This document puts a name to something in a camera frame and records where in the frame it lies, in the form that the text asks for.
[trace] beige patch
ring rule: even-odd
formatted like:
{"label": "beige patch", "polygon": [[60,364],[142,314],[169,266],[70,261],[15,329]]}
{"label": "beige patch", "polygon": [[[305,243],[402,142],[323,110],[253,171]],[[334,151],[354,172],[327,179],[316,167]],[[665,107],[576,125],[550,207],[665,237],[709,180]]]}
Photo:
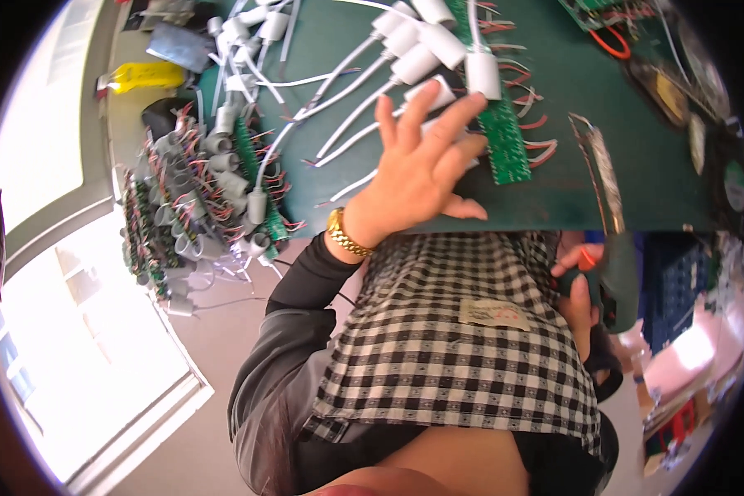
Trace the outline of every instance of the beige patch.
{"label": "beige patch", "polygon": [[460,322],[462,324],[481,324],[486,327],[507,325],[524,331],[531,330],[524,312],[517,305],[501,300],[463,299],[460,302]]}

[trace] checkered apron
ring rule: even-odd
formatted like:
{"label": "checkered apron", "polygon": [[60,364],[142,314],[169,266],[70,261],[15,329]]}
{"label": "checkered apron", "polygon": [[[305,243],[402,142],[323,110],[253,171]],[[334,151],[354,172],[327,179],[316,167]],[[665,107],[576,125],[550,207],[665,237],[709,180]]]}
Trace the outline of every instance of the checkered apron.
{"label": "checkered apron", "polygon": [[[301,433],[339,442],[350,422],[577,437],[600,452],[593,382],[554,309],[553,233],[396,236],[371,256]],[[517,305],[528,331],[461,323],[463,300]]]}

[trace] green table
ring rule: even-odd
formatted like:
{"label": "green table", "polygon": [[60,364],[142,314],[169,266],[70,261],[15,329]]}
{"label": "green table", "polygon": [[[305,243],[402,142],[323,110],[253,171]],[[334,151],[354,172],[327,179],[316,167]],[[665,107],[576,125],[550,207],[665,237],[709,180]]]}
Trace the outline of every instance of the green table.
{"label": "green table", "polygon": [[[530,141],[558,139],[556,154],[532,172],[532,181],[496,186],[487,167],[476,167],[460,181],[456,192],[481,203],[489,214],[486,222],[458,220],[446,216],[424,223],[419,232],[522,229],[600,229],[601,218],[589,172],[568,123],[568,111],[582,114],[604,134],[615,166],[623,198],[625,223],[629,229],[681,230],[684,224],[695,230],[710,229],[708,201],[704,186],[689,158],[685,132],[662,124],[642,98],[626,83],[620,65],[583,33],[556,0],[501,0],[503,18],[516,22],[507,42],[525,45],[526,52],[512,58],[532,69],[529,84],[545,96],[523,122],[548,121],[542,127],[524,131]],[[329,72],[370,32],[370,21],[380,11],[360,5],[329,0],[303,0],[298,25],[289,52],[284,80],[306,78]],[[655,51],[665,44],[663,35],[645,36],[641,48]],[[353,65],[367,67],[382,50],[370,49]],[[278,75],[279,47],[273,46],[265,74]],[[208,108],[212,101],[216,70],[204,74],[202,86]],[[382,146],[377,134],[367,136],[347,154],[319,169],[301,159],[313,159],[317,150],[357,104],[384,84],[389,70],[380,70],[369,82],[341,103],[317,114],[290,134],[282,149],[282,166],[293,184],[285,199],[286,214],[308,226],[298,236],[312,236],[325,225],[336,204],[315,208],[339,189],[366,175],[377,165]],[[335,94],[350,83],[343,76],[331,88]],[[317,89],[316,84],[283,88],[282,94],[294,112]],[[402,89],[393,92],[401,102]],[[280,129],[280,106],[262,90],[259,104],[264,129]],[[369,109],[343,136],[340,143],[373,121]]]}

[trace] round label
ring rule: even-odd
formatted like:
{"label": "round label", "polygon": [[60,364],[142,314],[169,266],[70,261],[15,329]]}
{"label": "round label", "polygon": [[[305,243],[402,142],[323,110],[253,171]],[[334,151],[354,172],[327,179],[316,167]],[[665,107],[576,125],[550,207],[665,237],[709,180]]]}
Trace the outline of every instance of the round label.
{"label": "round label", "polygon": [[744,211],[744,171],[735,160],[724,169],[724,193],[736,212]]}

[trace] gold watch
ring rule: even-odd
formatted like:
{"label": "gold watch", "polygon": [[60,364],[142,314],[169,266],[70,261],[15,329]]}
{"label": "gold watch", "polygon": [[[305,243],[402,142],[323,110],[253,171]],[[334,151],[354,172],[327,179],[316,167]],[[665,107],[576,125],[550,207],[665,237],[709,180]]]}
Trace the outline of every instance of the gold watch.
{"label": "gold watch", "polygon": [[343,206],[340,206],[338,209],[335,209],[333,212],[331,212],[331,215],[327,217],[327,226],[325,226],[325,230],[327,231],[328,235],[331,237],[332,240],[334,240],[336,243],[338,243],[340,246],[344,247],[344,249],[346,249],[350,253],[353,253],[354,255],[371,255],[372,252],[374,252],[373,249],[361,246],[360,244],[350,239],[350,237],[348,237],[347,234],[344,233],[344,227],[342,225],[343,217]]}

